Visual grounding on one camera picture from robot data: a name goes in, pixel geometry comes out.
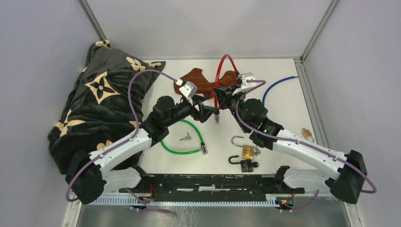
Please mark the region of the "red cable lock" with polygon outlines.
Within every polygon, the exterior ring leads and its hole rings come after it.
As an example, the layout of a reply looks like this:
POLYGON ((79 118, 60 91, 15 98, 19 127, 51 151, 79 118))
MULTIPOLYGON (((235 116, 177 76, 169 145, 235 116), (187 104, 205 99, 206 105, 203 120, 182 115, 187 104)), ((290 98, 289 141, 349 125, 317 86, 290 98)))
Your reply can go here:
MULTIPOLYGON (((230 54, 224 54, 222 56, 220 62, 219 62, 218 68, 217 68, 214 87, 218 87, 218 85, 219 85, 220 73, 221 73, 221 69, 223 67, 225 59, 229 59, 229 61, 231 62, 231 65, 232 65, 232 67, 234 69, 234 72, 235 72, 236 76, 239 75, 239 71, 238 71, 238 69, 237 69, 237 67, 236 67, 236 65, 234 63, 234 60, 233 60, 232 56, 230 54)), ((214 113, 214 120, 215 120, 215 123, 217 125, 219 125, 219 122, 220 122, 219 110, 217 110, 217 112, 214 113)))

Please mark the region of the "green lock keys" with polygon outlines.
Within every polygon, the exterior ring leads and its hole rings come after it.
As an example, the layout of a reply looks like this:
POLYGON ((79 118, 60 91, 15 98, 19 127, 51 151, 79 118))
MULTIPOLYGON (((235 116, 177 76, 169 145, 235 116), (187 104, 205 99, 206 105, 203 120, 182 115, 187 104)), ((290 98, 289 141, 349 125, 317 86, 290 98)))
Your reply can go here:
POLYGON ((190 136, 189 133, 187 133, 183 138, 179 139, 179 141, 185 141, 185 140, 191 140, 192 137, 190 136))

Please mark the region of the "green cable lock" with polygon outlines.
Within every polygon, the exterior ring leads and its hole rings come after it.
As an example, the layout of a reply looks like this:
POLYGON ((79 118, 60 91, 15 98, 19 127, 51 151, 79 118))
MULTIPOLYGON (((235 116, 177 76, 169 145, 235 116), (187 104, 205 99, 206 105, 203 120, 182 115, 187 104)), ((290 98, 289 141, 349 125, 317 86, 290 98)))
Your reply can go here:
POLYGON ((168 152, 170 152, 172 154, 176 154, 176 155, 189 155, 189 154, 194 154, 194 153, 198 153, 198 152, 202 152, 203 155, 207 155, 208 154, 207 146, 206 146, 206 143, 205 143, 205 141, 203 139, 203 136, 202 136, 200 130, 192 122, 190 122, 188 120, 180 120, 180 122, 188 124, 189 126, 191 126, 195 130, 195 132, 196 132, 196 134, 197 134, 197 136, 198 136, 198 138, 200 140, 200 148, 197 148, 197 149, 194 149, 194 150, 189 150, 189 151, 176 151, 176 150, 173 150, 173 149, 169 148, 165 144, 165 142, 163 140, 160 142, 161 146, 166 151, 168 151, 168 152))

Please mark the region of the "blue cable lock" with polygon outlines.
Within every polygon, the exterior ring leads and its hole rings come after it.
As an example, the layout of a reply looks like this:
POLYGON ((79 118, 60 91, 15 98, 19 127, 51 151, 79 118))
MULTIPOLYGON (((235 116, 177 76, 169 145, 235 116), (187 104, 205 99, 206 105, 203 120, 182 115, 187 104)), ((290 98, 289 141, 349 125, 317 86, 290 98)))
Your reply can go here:
POLYGON ((288 81, 288 80, 291 80, 291 79, 297 79, 297 78, 299 78, 299 76, 290 76, 290 77, 286 77, 286 78, 280 79, 280 80, 274 82, 273 84, 271 84, 271 85, 266 89, 266 91, 265 91, 264 94, 263 94, 263 97, 262 97, 262 104, 265 105, 267 94, 268 94, 276 85, 278 85, 278 84, 280 84, 280 83, 282 83, 282 82, 285 82, 285 81, 288 81))

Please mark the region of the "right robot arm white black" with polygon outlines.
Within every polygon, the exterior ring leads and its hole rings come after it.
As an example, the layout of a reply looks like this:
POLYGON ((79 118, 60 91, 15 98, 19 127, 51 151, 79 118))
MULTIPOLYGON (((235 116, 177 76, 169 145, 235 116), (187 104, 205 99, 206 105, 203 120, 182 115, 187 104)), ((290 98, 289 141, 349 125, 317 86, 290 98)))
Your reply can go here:
POLYGON ((275 174, 273 187, 279 193, 290 188, 329 191, 335 198, 356 204, 368 181, 363 155, 351 150, 335 151, 303 139, 267 117, 261 100, 245 99, 235 86, 215 87, 221 110, 228 109, 244 133, 258 147, 281 152, 301 160, 313 169, 281 166, 275 174))

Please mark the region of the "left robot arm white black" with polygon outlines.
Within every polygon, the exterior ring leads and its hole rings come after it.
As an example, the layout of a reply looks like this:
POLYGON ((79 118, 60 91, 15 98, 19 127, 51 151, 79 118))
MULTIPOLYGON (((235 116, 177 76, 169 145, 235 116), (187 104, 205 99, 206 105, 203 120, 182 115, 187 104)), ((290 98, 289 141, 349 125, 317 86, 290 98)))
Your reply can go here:
POLYGON ((117 192, 122 188, 144 192, 148 188, 148 179, 141 176, 139 167, 123 170, 116 170, 115 167, 158 144, 169 134, 169 126, 188 116, 204 123, 218 109, 204 105, 203 101, 204 98, 196 96, 193 102, 184 98, 176 104, 172 97, 162 96, 148 118, 133 132, 106 148, 89 154, 77 152, 66 173, 66 199, 72 201, 70 193, 73 192, 82 204, 89 204, 104 193, 117 192))

